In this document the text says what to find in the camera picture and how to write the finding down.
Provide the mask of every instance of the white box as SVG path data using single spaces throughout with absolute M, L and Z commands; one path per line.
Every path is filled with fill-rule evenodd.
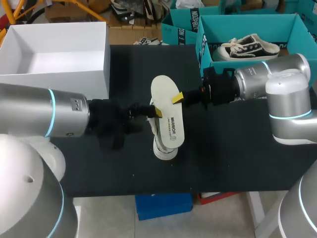
M 105 22 L 10 26 L 0 48 L 0 83 L 109 98 Z

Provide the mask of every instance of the shoelace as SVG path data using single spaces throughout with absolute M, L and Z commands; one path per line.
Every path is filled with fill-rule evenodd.
M 221 46 L 230 47 L 230 50 L 234 53 L 247 49 L 243 45 L 237 43 L 237 38 L 233 38 L 229 41 L 229 43 L 223 43 Z

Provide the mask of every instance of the shoe insole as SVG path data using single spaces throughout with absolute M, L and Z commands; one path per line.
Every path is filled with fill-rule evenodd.
M 161 110 L 159 130 L 164 146 L 178 148 L 184 142 L 182 104 L 173 104 L 172 98 L 179 94 L 176 84 L 165 75 L 157 76 L 151 84 L 154 105 Z

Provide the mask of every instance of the white shoe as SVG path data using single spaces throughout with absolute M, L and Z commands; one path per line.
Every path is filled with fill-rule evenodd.
M 160 160 L 171 160 L 177 155 L 178 148 L 175 149 L 169 149 L 166 146 L 164 146 L 160 130 L 159 130 L 159 119 L 158 118 L 148 118 L 148 121 L 150 123 L 152 133 L 154 135 L 154 141 L 153 141 L 153 152 L 156 157 L 158 157 Z
M 152 100 L 162 112 L 162 118 L 148 119 L 154 135 L 154 154 L 161 160 L 173 159 L 178 147 L 184 142 L 182 104 L 173 104 L 172 98 L 179 94 L 176 84 L 165 75 L 157 76 L 151 84 Z
M 212 55 L 213 61 L 248 61 L 269 60 L 276 58 L 280 48 L 278 45 L 261 40 L 257 34 L 248 35 L 218 47 Z

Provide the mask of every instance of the black cable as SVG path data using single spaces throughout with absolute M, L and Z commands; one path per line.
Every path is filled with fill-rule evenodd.
M 38 10 L 37 12 L 35 12 L 30 19 L 26 22 L 26 24 L 32 24 L 36 18 L 38 18 L 40 15 L 42 15 L 45 12 L 45 7 L 43 7 L 42 9 Z

